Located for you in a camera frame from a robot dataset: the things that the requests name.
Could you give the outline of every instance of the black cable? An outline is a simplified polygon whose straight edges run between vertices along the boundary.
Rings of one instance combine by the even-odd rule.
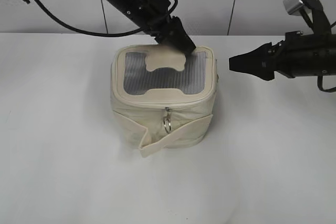
[[[232,10],[231,10],[231,17],[230,17],[230,22],[229,22],[229,27],[227,28],[227,36],[230,34],[230,30],[231,30],[231,23],[232,23],[232,19],[233,19],[233,13],[235,11],[235,6],[236,6],[236,1],[233,1],[233,5],[232,5]]]
[[[96,37],[106,37],[106,38],[118,38],[118,37],[124,37],[124,36],[128,36],[128,35],[133,35],[133,34],[137,34],[141,31],[143,31],[143,28],[138,28],[136,30],[133,31],[128,31],[126,33],[118,33],[118,34],[102,34],[102,33],[93,33],[91,31],[85,31],[85,30],[81,30],[75,27],[72,27],[66,23],[64,23],[62,20],[58,19],[56,16],[54,16],[43,4],[40,0],[34,0],[36,2],[36,4],[55,22],[57,22],[58,24],[60,24],[61,26],[71,30],[71,31],[75,31],[77,33],[80,34],[85,34],[85,35],[90,35],[90,36],[96,36]]]
[[[55,22],[57,22],[58,24],[60,24],[61,26],[71,30],[71,31],[74,31],[76,33],[80,33],[80,34],[85,34],[85,35],[90,35],[90,36],[96,36],[96,37],[106,37],[106,38],[117,38],[117,37],[125,37],[125,36],[128,36],[128,35],[133,35],[133,34],[137,34],[141,31],[144,31],[143,28],[138,28],[136,30],[133,30],[133,31],[128,31],[126,33],[118,33],[118,34],[102,34],[102,33],[94,33],[94,32],[91,32],[91,31],[85,31],[85,30],[81,30],[81,29],[78,29],[78,28],[75,28],[75,27],[72,27],[66,23],[64,23],[62,20],[58,19],[55,15],[53,15],[45,6],[44,4],[40,1],[40,0],[34,0],[36,2],[36,4],[52,19],[54,20]],[[149,25],[154,25],[158,22],[160,22],[161,20],[167,18],[176,8],[177,8],[177,5],[179,3],[179,0],[173,0],[174,1],[174,4],[173,6],[168,10],[168,12],[166,14],[164,14],[163,16],[161,17],[158,17],[158,18],[155,18],[153,19],[152,21],[149,22]],[[108,28],[107,28],[107,22],[106,22],[106,16],[105,16],[105,13],[104,13],[104,19],[105,19],[105,25],[106,25],[106,29],[107,29],[107,32],[108,32]]]
[[[100,2],[101,2],[101,8],[103,10],[103,15],[104,15],[104,22],[105,22],[106,33],[108,34],[109,33],[109,28],[107,27],[104,3],[103,3],[103,0],[100,0]]]
[[[317,87],[319,88],[319,90],[321,90],[322,92],[325,92],[325,93],[336,92],[336,87],[332,88],[332,89],[324,89],[324,87],[323,87],[323,76],[318,76],[317,77]]]
[[[158,17],[158,18],[155,18],[155,19],[153,19],[152,21],[150,21],[150,22],[149,22],[149,25],[154,25],[154,24],[156,24],[156,23],[158,23],[158,22],[164,20],[164,19],[167,18],[169,15],[171,15],[171,14],[173,13],[173,11],[175,11],[175,9],[177,8],[177,5],[179,4],[179,0],[173,0],[173,1],[174,1],[174,4],[173,4],[172,8],[170,8],[170,9],[168,10],[168,12],[167,12],[165,15],[163,15],[163,16],[161,16],[161,17]]]

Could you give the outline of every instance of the mesh panel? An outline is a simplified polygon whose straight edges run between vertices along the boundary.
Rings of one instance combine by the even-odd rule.
[[[173,68],[146,70],[146,53],[128,52],[125,59],[124,90],[142,95],[150,89],[180,89],[184,94],[199,94],[205,87],[206,52],[186,58],[183,71]]]

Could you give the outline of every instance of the bag lid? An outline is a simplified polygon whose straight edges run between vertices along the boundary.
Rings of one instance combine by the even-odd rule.
[[[111,71],[114,96],[132,106],[198,103],[216,88],[216,62],[207,47],[197,47],[189,57],[162,45],[126,47],[117,53]]]

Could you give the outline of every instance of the gray wall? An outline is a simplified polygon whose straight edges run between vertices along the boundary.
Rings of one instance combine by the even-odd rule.
[[[180,16],[191,35],[226,35],[234,0],[179,0]],[[326,14],[336,20],[335,0],[321,0]],[[100,0],[42,0],[60,19],[78,28],[104,32]],[[111,32],[136,26],[105,2]],[[0,32],[70,33],[50,20],[34,3],[0,0]],[[237,0],[231,35],[283,35],[287,31],[310,32],[299,17],[287,15],[282,0]]]

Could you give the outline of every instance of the metal ring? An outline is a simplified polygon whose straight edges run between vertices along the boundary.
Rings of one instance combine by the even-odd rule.
[[[164,129],[166,130],[166,133],[167,133],[167,134],[170,134],[170,133],[172,132],[172,124],[171,124],[170,119],[169,119],[167,116],[165,116],[165,117],[163,118],[163,126],[164,126]]]

